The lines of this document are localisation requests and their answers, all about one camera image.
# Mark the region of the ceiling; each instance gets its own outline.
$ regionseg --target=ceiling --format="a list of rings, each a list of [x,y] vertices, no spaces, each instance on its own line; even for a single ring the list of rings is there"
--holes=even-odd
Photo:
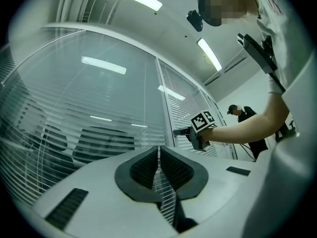
[[[84,0],[70,0],[65,3],[69,17],[66,21],[77,21]],[[196,32],[187,21],[188,11],[197,9],[197,0],[159,0],[162,8],[156,13],[150,8],[132,0],[120,0],[114,12],[111,26],[129,32],[137,40],[144,40],[151,49],[165,56],[181,67],[193,78],[202,82],[217,73],[211,61],[197,45],[200,38],[205,38],[222,67],[235,57],[242,47],[237,43],[236,35],[249,34],[255,40],[261,39],[256,21],[237,20],[230,25],[212,27],[204,24],[202,32]],[[16,39],[24,33],[30,33],[46,23],[54,22],[60,0],[30,0],[19,12],[19,19],[12,24],[10,39]],[[102,23],[103,3],[95,3],[89,23]]]
[[[208,42],[223,67],[242,49],[237,43],[238,33],[248,33],[256,40],[261,38],[255,20],[247,22],[241,19],[220,27],[204,24],[203,31],[196,32],[187,21],[186,15],[188,11],[197,9],[197,0],[159,1],[163,6],[155,15],[155,11],[142,4],[132,0],[120,0],[111,25],[146,39],[153,49],[168,53],[185,71],[202,82],[217,71],[197,45],[200,38]]]

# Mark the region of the glass partition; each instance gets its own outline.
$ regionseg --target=glass partition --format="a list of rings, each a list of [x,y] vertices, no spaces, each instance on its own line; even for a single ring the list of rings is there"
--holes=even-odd
[[[81,31],[72,28],[41,28],[27,40],[10,43],[0,52],[0,82],[4,84],[8,76],[29,56],[42,47],[63,36]]]
[[[91,161],[169,145],[161,84],[154,56],[93,32],[30,56],[0,90],[0,170],[11,194],[33,204]]]
[[[168,98],[175,128],[191,126],[190,119],[202,110],[210,110],[216,120],[216,126],[222,126],[219,117],[211,109],[203,93],[187,78],[178,73],[169,65],[160,61],[165,85],[168,89]],[[177,136],[178,147],[187,151],[208,156],[232,158],[230,149],[226,144],[210,142],[211,147],[206,152],[196,151],[185,136]]]

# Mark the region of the air vent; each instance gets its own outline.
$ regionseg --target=air vent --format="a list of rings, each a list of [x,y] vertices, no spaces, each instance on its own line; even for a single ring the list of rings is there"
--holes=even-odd
[[[93,8],[94,2],[95,0],[88,0],[86,8],[85,8],[84,16],[81,22],[85,22],[85,23],[88,22],[89,15],[90,15],[91,9]]]
[[[58,229],[64,230],[67,223],[73,217],[76,210],[87,196],[88,191],[83,189],[73,189],[54,210],[45,218]]]

